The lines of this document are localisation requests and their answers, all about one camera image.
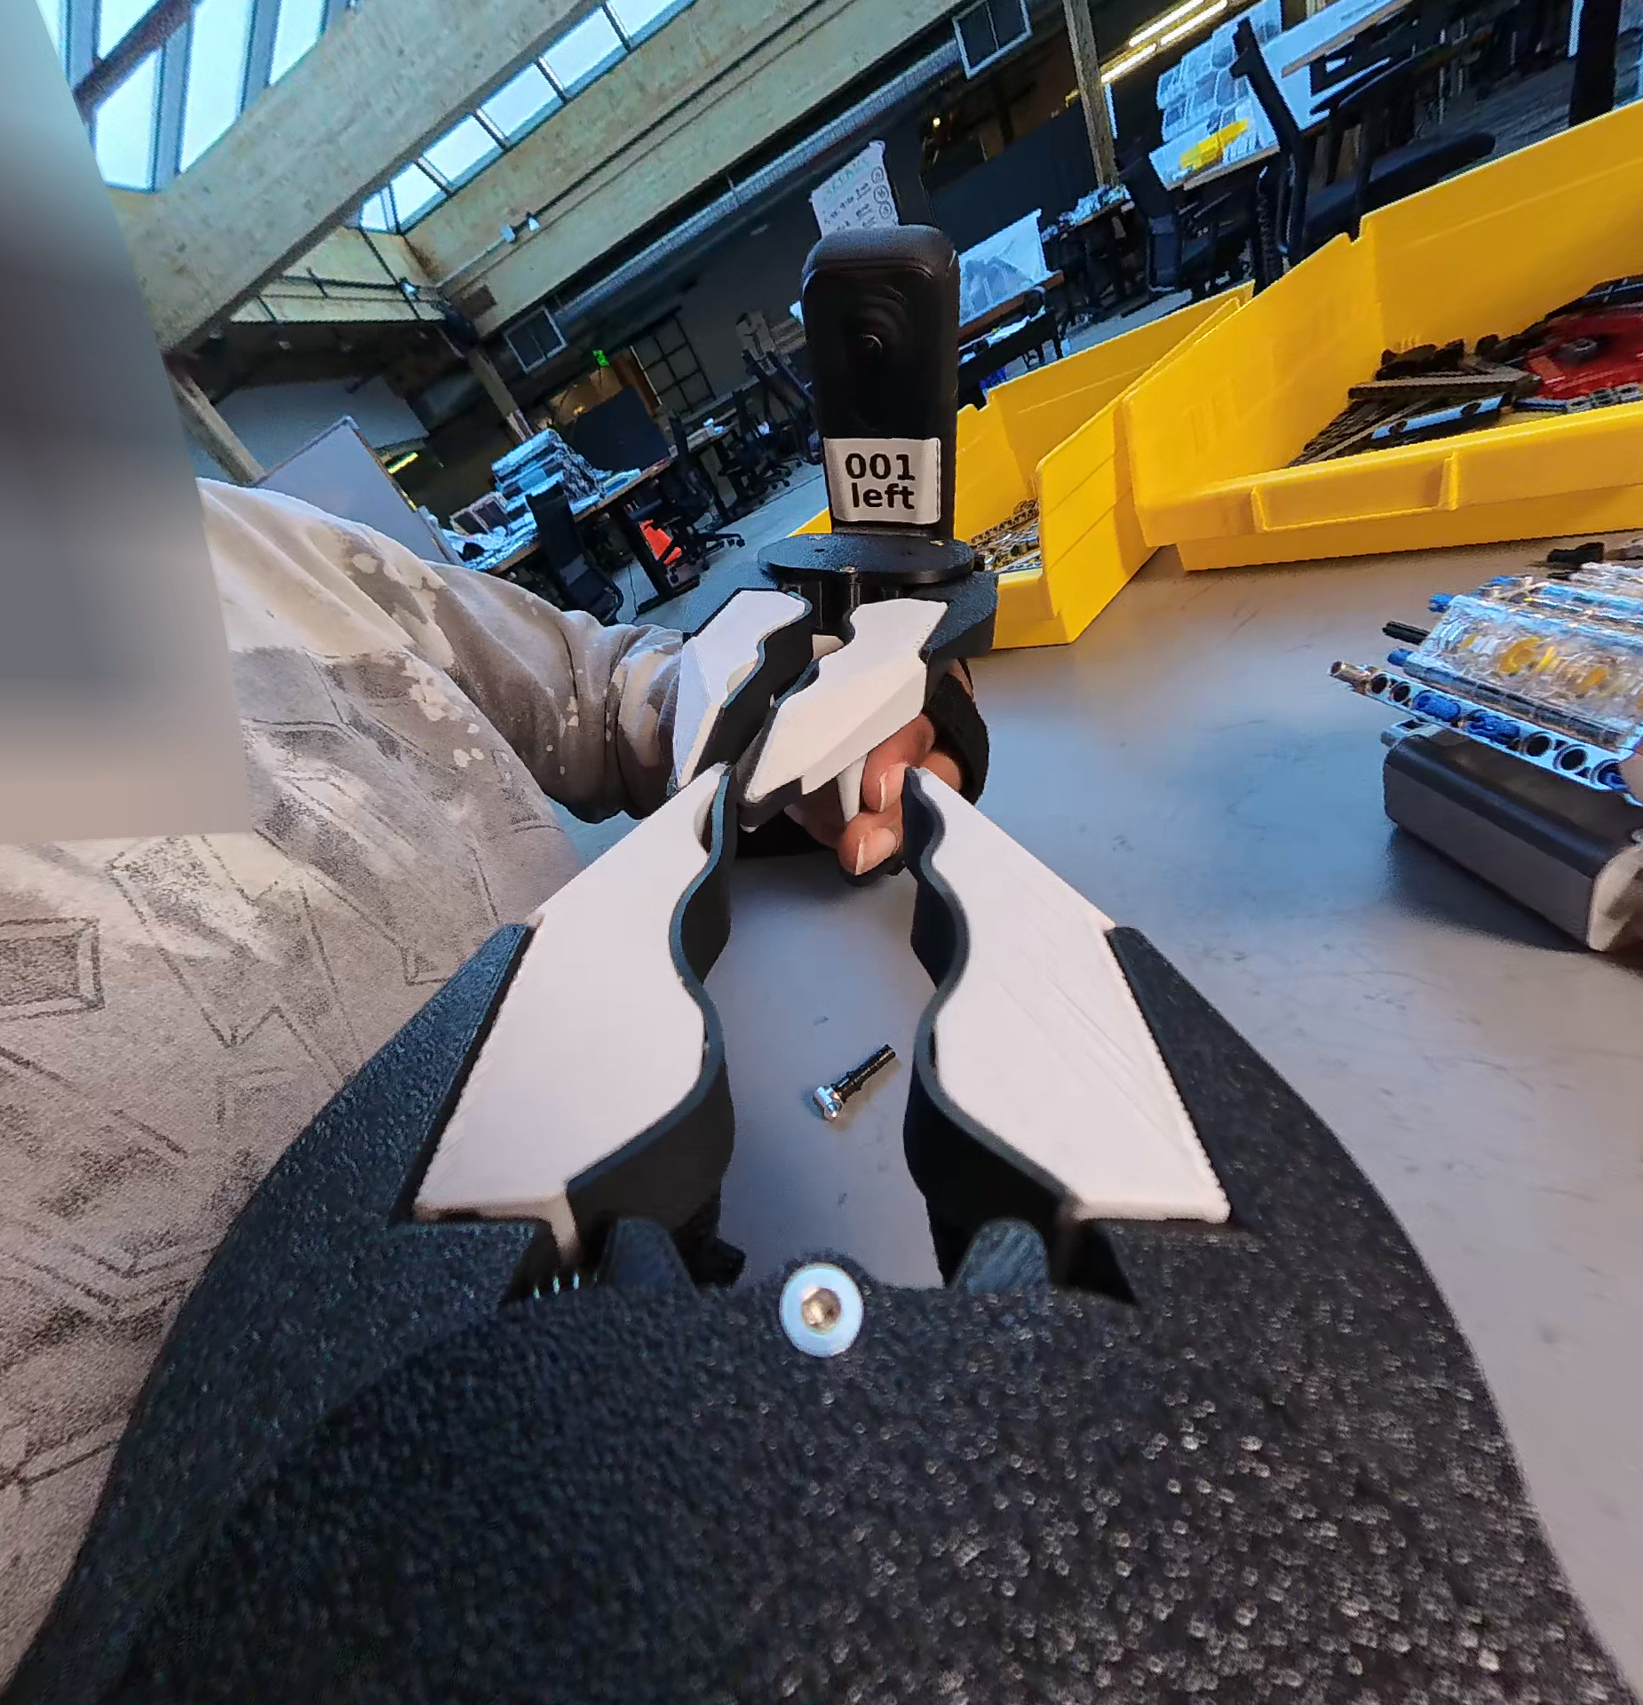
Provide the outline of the black office chair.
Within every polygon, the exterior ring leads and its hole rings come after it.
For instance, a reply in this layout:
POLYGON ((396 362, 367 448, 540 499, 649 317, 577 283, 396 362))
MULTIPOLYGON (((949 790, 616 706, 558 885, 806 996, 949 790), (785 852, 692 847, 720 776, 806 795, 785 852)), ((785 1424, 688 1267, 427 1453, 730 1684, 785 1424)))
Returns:
POLYGON ((1402 2, 1386 20, 1323 50, 1308 70, 1324 73, 1315 119, 1297 123, 1258 37, 1247 23, 1233 32, 1233 74, 1244 79, 1269 119, 1279 157, 1258 173, 1251 256, 1256 286, 1268 288, 1312 250, 1337 236, 1355 239, 1364 213, 1418 193, 1483 162, 1493 151, 1487 131, 1393 145, 1418 97, 1453 66, 1465 40, 1450 37, 1458 2, 1402 2))

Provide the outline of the heap of red black parts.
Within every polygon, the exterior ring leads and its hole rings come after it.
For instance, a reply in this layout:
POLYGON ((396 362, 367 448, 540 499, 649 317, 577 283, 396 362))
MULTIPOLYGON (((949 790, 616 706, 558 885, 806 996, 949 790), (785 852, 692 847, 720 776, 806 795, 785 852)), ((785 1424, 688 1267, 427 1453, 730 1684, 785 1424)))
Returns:
POLYGON ((1643 402, 1643 271, 1599 283, 1512 336, 1386 348, 1295 467, 1501 423, 1572 418, 1643 402))

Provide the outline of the yellow plastic bin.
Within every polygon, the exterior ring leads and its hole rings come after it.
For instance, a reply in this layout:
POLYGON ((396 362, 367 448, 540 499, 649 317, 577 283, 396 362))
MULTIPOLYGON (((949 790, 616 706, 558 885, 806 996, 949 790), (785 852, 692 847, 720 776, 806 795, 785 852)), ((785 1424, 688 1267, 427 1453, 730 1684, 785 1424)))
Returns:
POLYGON ((1643 101, 1382 211, 1140 380, 1146 539, 1183 569, 1643 527, 1643 402, 1295 465, 1386 348, 1510 336, 1643 271, 1643 101))
POLYGON ((1240 286, 1067 354, 958 418, 955 531, 974 539, 1024 503, 1038 562, 998 577, 995 650, 1075 643, 1151 560, 1129 458, 1131 394, 1252 297, 1240 286))

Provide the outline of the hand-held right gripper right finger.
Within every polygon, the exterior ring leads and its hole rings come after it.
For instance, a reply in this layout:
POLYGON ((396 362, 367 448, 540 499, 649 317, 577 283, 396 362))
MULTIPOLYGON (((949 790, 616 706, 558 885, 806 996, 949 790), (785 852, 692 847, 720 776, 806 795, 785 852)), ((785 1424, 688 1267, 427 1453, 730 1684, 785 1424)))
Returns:
POLYGON ((927 771, 905 779, 919 1018, 905 1159, 938 1262, 1024 1220, 1223 1226, 1229 1195, 1114 949, 1118 928, 927 771))

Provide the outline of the person's left forearm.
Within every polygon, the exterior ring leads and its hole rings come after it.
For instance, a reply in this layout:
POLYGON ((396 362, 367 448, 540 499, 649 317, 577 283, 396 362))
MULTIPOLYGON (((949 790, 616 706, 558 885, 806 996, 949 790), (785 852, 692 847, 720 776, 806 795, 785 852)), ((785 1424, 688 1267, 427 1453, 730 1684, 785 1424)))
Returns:
POLYGON ((240 711, 276 681, 264 650, 355 672, 417 714, 436 751, 499 736, 586 823, 647 818, 671 787, 678 654, 660 627, 606 627, 268 491, 197 481, 240 711))

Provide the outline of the person's left hand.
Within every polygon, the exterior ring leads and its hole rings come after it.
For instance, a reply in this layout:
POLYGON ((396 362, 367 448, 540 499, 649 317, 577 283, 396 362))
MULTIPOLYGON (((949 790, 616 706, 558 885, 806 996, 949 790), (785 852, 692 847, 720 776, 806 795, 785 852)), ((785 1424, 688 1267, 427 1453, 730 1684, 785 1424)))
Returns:
POLYGON ((905 779, 914 771, 927 771, 967 804, 983 798, 987 728, 967 692, 938 694, 865 757, 858 808, 835 836, 835 861, 851 884, 872 884, 898 867, 905 779))

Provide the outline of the toy engine model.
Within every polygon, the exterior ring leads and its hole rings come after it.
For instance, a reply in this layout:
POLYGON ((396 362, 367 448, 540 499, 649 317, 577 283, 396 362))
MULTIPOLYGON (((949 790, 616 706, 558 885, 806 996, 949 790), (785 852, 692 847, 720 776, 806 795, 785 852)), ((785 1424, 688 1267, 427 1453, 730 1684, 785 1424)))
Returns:
POLYGON ((1435 592, 1386 636, 1330 675, 1398 714, 1391 826, 1579 949, 1643 949, 1643 534, 1435 592))

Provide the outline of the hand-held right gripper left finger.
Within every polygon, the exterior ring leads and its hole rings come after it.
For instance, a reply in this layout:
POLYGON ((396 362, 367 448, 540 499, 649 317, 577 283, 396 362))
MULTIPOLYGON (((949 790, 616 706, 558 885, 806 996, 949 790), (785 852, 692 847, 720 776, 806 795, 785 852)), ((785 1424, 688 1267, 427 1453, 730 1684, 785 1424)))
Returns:
POLYGON ((558 1256, 616 1220, 714 1236, 736 1115, 706 974, 730 937, 732 805, 732 776, 706 771, 528 917, 420 1223, 543 1223, 558 1256))

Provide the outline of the white paper sign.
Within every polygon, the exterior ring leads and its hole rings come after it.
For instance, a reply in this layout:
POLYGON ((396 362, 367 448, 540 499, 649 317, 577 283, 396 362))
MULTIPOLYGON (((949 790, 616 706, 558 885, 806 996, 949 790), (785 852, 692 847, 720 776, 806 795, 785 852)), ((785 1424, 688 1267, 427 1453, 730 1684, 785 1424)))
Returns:
POLYGON ((884 164, 884 141, 869 141, 811 191, 818 236, 898 227, 897 188, 884 164))

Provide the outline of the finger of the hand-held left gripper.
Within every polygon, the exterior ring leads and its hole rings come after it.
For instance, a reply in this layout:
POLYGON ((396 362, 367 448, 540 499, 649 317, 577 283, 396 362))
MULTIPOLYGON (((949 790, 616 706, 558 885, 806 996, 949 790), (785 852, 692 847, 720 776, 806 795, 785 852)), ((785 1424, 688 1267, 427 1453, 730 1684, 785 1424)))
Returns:
POLYGON ((855 609, 851 636, 772 710, 745 782, 745 829, 760 829, 790 798, 811 798, 825 783, 842 815, 855 815, 865 757, 927 701, 927 646, 945 616, 938 602, 855 609))
POLYGON ((687 636, 671 721, 671 793, 728 765, 750 779, 775 706, 811 671, 813 607, 782 589, 739 589, 687 636))

